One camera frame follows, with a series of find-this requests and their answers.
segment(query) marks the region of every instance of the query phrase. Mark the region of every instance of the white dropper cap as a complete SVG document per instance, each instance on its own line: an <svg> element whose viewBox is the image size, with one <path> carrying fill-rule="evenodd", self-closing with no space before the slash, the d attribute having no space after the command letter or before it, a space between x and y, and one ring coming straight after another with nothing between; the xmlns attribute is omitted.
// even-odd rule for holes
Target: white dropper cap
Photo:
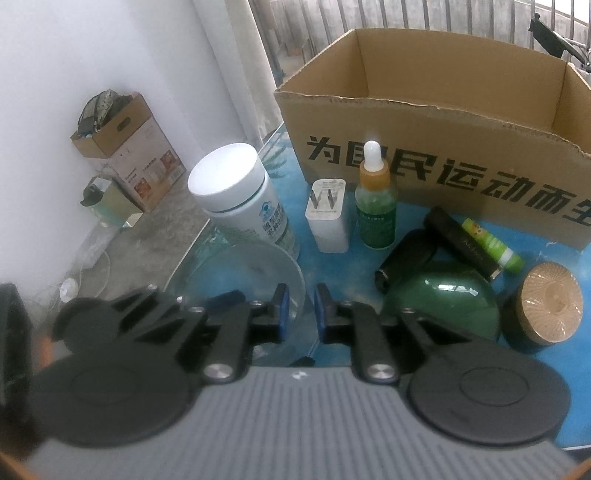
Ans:
<svg viewBox="0 0 591 480"><path fill-rule="evenodd" d="M363 165L367 171L380 171L384 167L382 160L382 149L375 140L370 140L363 146L363 154L365 156L365 164Z"/></svg>

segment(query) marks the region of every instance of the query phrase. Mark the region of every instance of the product box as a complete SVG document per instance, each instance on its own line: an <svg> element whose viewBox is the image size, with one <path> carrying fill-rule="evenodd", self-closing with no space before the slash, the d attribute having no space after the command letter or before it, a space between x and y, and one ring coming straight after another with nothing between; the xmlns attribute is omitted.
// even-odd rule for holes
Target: product box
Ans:
<svg viewBox="0 0 591 480"><path fill-rule="evenodd" d="M185 172L148 105L137 95L99 132L76 138L76 148L100 173L111 175L149 212Z"/></svg>
<svg viewBox="0 0 591 480"><path fill-rule="evenodd" d="M591 89L571 65L439 31L352 30L275 93L309 183L377 140L401 200L584 248Z"/></svg>

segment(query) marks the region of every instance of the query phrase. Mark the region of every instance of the round wooden lid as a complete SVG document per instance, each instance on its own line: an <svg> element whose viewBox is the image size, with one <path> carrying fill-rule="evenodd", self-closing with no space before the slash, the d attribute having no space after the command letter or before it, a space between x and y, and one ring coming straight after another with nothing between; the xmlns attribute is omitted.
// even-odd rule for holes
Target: round wooden lid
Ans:
<svg viewBox="0 0 591 480"><path fill-rule="evenodd" d="M555 262L536 265L518 292L517 318L525 334L539 345L570 338L583 317L579 283Z"/></svg>

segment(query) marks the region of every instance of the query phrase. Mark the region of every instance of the white wall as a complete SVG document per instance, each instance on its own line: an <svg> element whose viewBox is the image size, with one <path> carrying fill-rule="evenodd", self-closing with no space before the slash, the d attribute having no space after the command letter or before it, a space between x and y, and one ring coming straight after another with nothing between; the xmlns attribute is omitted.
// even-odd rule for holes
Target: white wall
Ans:
<svg viewBox="0 0 591 480"><path fill-rule="evenodd" d="M96 224L69 140L101 90L141 92L188 167L245 138L190 0L0 4L0 282L58 282Z"/></svg>

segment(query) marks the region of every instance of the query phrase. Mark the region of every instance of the ribbed gray surface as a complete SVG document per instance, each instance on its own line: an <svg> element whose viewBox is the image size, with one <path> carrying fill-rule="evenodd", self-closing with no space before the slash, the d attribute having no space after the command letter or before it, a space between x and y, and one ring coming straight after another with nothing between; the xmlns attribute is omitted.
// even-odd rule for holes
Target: ribbed gray surface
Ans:
<svg viewBox="0 0 591 480"><path fill-rule="evenodd" d="M449 440L394 388L349 368L251 368L205 389L147 441L93 450L51 440L28 464L43 480L555 480L574 467L550 442L493 450Z"/></svg>

